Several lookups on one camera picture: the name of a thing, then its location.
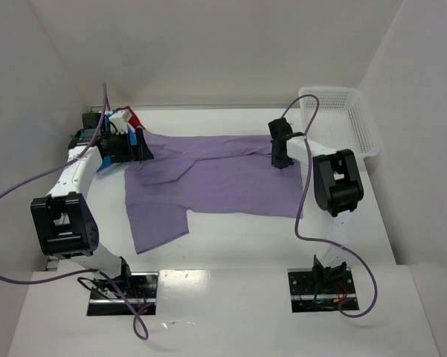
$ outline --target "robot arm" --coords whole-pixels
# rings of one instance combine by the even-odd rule
[[[364,196],[356,157],[351,150],[334,150],[307,139],[301,132],[292,132],[286,119],[269,123],[272,137],[271,164],[283,169],[293,165],[293,159],[301,164],[303,181],[306,180],[308,141],[312,156],[313,180],[309,186],[309,196],[325,211],[325,239],[339,244],[348,243],[348,226],[353,211]],[[340,266],[341,249],[334,245],[320,244],[316,258],[325,267]]]
[[[100,243],[99,230],[86,197],[104,157],[110,157],[111,162],[126,162],[152,159],[153,155],[145,143],[142,129],[136,129],[137,144],[132,145],[126,125],[121,123],[128,116],[121,112],[116,114],[110,117],[114,130],[101,129],[96,146],[66,167],[47,196],[34,199],[30,209],[43,254],[70,259],[125,283],[130,275],[129,267],[122,257],[112,254]],[[84,129],[71,140],[68,161],[85,149],[98,120],[97,113],[83,115]]]

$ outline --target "white plastic basket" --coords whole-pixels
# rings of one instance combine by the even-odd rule
[[[379,134],[365,96],[357,89],[344,87],[303,87],[299,95],[313,94],[319,98],[319,113],[308,137],[336,150],[351,149],[366,158],[380,151]],[[300,100],[304,128],[311,120],[315,99]]]

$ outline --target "table surface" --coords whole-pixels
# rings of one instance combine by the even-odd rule
[[[165,109],[136,114],[154,133],[171,136],[268,134],[268,122],[282,109]],[[302,130],[299,109],[286,116],[293,130]],[[350,222],[348,246],[368,263],[395,264],[364,162],[358,161],[364,198]],[[187,212],[190,233],[143,254],[135,253],[126,213],[124,167],[107,176],[96,176],[87,202],[100,231],[100,241],[124,257],[133,271],[209,268],[308,268],[317,244],[301,242],[294,235],[294,220],[244,213]],[[308,200],[300,232],[322,237],[322,212]],[[350,265],[359,262],[347,256]]]
[[[60,271],[77,270],[72,262]],[[146,316],[149,340],[132,316],[86,317],[89,292],[73,277],[30,286],[9,357],[73,356],[438,356],[407,266],[374,266],[379,301],[367,316],[291,312],[284,268],[160,271],[157,314]],[[353,267],[361,308],[373,287]]]

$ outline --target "purple cloth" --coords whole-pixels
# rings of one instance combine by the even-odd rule
[[[269,135],[144,136],[155,158],[132,163],[125,175],[138,253],[187,234],[187,210],[296,217],[300,166],[272,167]]]

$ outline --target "gray wall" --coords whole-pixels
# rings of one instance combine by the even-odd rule
[[[361,89],[382,137],[368,168],[385,227],[447,357],[447,0],[404,0]]]
[[[100,105],[288,103],[357,86],[400,0],[30,0]]]
[[[83,101],[24,0],[0,0],[0,192],[64,162]],[[43,266],[30,202],[43,179],[0,202],[0,273],[28,279]],[[0,356],[6,356],[27,286],[0,282]]]

